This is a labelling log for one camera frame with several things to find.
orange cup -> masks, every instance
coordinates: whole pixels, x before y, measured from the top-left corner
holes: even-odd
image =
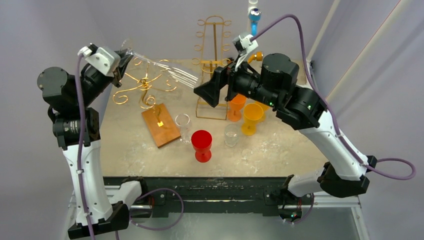
[[[237,122],[240,119],[242,119],[242,113],[240,110],[245,106],[246,103],[246,97],[237,94],[231,101],[229,101],[229,111],[227,112],[227,118],[228,120],[232,122]]]

red plastic cup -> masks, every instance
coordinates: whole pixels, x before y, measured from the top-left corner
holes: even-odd
[[[212,135],[205,130],[198,130],[191,136],[191,144],[196,151],[194,156],[201,163],[206,163],[212,157]]]

gold wire stand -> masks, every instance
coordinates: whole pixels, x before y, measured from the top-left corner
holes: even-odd
[[[224,58],[224,52],[230,50],[229,44],[224,44],[224,38],[229,38],[231,36],[230,31],[224,31],[225,27],[228,27],[231,25],[230,20],[224,21],[223,17],[218,15],[212,15],[206,20],[199,19],[197,20],[197,24],[199,26],[204,26],[203,31],[196,32],[196,37],[202,38],[201,45],[196,44],[194,46],[194,50],[200,52],[200,58],[193,58],[192,63],[193,65],[199,65],[201,69],[201,83],[204,83],[205,77],[208,77],[209,79],[212,78],[212,75],[214,74],[215,68],[219,66],[225,66],[227,65],[230,60],[228,58]],[[213,49],[214,49],[214,56],[215,58],[213,60],[205,60],[204,59],[204,46],[205,46],[205,32],[206,32],[206,26],[212,25],[213,26]],[[217,47],[217,25],[222,26],[221,28],[221,38],[220,38],[220,56],[218,58],[218,47]],[[205,105],[208,106],[208,103],[203,101],[200,97],[197,99],[196,103],[196,118],[200,119],[215,119],[215,120],[227,120],[227,112],[228,112],[228,102],[225,103],[219,103],[217,107],[225,108],[225,117],[208,117],[208,116],[200,116],[198,109],[199,105]]]
[[[169,61],[166,60],[166,59],[162,59],[159,62],[169,62]],[[134,65],[139,66],[141,63],[142,63],[142,61],[139,61],[138,63],[135,63]],[[160,78],[162,76],[162,73],[159,74],[158,76],[150,79],[149,78],[149,66],[150,66],[150,63],[147,63],[147,67],[146,67],[146,70],[145,70],[145,77],[143,77],[141,79],[137,79],[134,76],[132,76],[128,73],[125,73],[126,76],[135,80],[140,85],[133,87],[133,88],[129,88],[129,89],[125,89],[125,90],[119,90],[119,91],[115,92],[115,94],[113,94],[113,96],[112,96],[112,100],[115,104],[122,105],[122,104],[127,103],[129,98],[125,94],[123,94],[121,96],[118,96],[118,95],[125,93],[125,92],[134,91],[134,90],[142,91],[143,93],[141,94],[141,96],[138,100],[138,105],[140,106],[140,108],[145,109],[145,110],[152,109],[153,114],[155,115],[156,120],[157,120],[157,126],[162,127],[164,125],[164,123],[160,119],[161,108],[158,107],[158,105],[156,104],[155,96],[154,95],[147,95],[147,93],[148,93],[149,89],[155,89],[155,90],[162,91],[162,92],[172,92],[175,89],[177,89],[177,86],[173,87],[171,84],[169,84],[170,80],[166,79],[166,85],[169,87],[169,89],[160,89],[160,88],[153,87],[151,83],[153,81],[157,80],[158,78]],[[117,97],[118,99],[124,98],[124,100],[123,101],[117,101],[115,99],[115,97]]]

cable clip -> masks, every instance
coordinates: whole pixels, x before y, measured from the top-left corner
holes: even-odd
[[[82,54],[84,58],[91,56],[92,53],[93,50],[91,50],[88,46],[85,46],[78,51],[78,55]]]
[[[344,133],[336,134],[335,137],[336,138],[340,138],[340,137],[343,137],[344,138],[345,137],[345,134]]]
[[[242,33],[232,41],[238,51],[238,58],[235,64],[236,71],[242,62],[258,47],[258,42],[256,40],[251,42],[251,38],[253,38],[251,34]]]

clear glass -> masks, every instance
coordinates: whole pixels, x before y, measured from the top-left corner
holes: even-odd
[[[131,39],[126,39],[123,41],[121,46],[121,51],[126,50],[127,55],[133,55],[141,61],[150,64],[150,68],[160,68],[162,74],[166,75],[169,79],[174,79],[175,81],[181,83],[183,86],[193,89],[200,84],[199,74],[195,73],[188,68],[183,67],[182,65],[170,61],[153,61],[146,56],[139,54],[133,50],[133,43]]]
[[[240,139],[240,127],[236,124],[230,124],[225,127],[225,145],[234,147]]]
[[[179,128],[181,138],[179,139],[183,144],[190,144],[192,142],[192,136],[190,134],[192,128],[192,121],[189,115],[181,113],[175,117],[175,124]]]

